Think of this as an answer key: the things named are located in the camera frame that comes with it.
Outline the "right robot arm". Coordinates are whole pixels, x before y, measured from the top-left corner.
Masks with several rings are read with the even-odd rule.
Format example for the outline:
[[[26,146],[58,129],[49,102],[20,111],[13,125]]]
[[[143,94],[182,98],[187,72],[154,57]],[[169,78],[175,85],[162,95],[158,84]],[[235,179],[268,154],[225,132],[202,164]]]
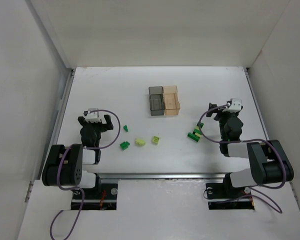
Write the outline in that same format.
[[[231,99],[221,106],[210,103],[204,113],[219,124],[221,154],[249,162],[247,169],[226,173],[221,183],[206,184],[209,200],[238,198],[249,194],[251,187],[268,188],[275,183],[282,187],[294,179],[294,169],[278,140],[240,139],[244,126],[239,119],[242,109],[241,100]]]

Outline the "green lego stack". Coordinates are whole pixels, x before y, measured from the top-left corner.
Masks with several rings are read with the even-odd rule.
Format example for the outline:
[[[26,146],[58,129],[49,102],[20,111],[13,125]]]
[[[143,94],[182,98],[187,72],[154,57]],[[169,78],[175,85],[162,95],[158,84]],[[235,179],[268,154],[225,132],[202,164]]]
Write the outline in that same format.
[[[200,131],[200,128],[202,128],[204,124],[202,122],[197,123],[196,127],[193,129],[192,132],[187,133],[187,137],[191,139],[192,141],[198,143],[201,139],[202,133]]]

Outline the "dark green lego brick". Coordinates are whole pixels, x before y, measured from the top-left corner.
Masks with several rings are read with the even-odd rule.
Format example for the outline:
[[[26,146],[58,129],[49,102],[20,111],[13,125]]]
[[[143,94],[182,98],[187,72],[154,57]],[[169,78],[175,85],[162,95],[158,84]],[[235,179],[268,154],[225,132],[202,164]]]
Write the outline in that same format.
[[[124,141],[119,146],[120,146],[121,150],[124,151],[129,148],[130,143],[128,141]]]

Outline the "light green square lego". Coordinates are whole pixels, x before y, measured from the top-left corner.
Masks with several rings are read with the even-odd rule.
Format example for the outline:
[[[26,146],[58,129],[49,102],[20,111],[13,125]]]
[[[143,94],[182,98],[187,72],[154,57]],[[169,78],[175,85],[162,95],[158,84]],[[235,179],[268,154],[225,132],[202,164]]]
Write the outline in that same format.
[[[157,145],[160,141],[160,137],[158,136],[153,136],[151,142],[155,145]]]

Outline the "small dark green lego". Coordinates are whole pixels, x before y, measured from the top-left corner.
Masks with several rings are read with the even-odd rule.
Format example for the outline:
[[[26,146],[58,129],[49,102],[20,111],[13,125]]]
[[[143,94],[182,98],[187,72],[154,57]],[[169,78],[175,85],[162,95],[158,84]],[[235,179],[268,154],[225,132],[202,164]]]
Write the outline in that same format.
[[[128,132],[128,131],[129,131],[129,129],[128,129],[128,126],[127,126],[127,125],[124,125],[124,126],[123,126],[123,129],[124,129],[126,132]]]

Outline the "light green rounded lego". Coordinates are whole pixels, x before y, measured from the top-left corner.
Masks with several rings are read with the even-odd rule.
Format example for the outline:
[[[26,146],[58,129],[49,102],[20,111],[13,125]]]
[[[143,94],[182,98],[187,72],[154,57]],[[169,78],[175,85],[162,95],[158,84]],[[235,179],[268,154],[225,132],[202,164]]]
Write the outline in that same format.
[[[143,147],[143,146],[146,145],[146,142],[145,142],[143,139],[141,139],[141,138],[136,138],[136,139],[135,139],[135,144],[136,144],[137,146],[139,146],[139,147]]]

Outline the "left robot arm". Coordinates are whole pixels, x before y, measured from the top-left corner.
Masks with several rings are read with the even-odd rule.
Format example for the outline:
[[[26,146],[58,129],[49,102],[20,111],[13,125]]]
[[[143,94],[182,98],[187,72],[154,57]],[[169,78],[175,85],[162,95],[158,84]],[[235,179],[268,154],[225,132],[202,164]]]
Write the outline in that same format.
[[[101,160],[101,134],[114,129],[110,115],[105,114],[104,120],[105,123],[96,112],[86,112],[78,117],[81,143],[69,147],[62,144],[51,146],[42,171],[44,186],[69,187],[73,191],[99,187],[99,176],[83,170],[83,166],[97,165]]]

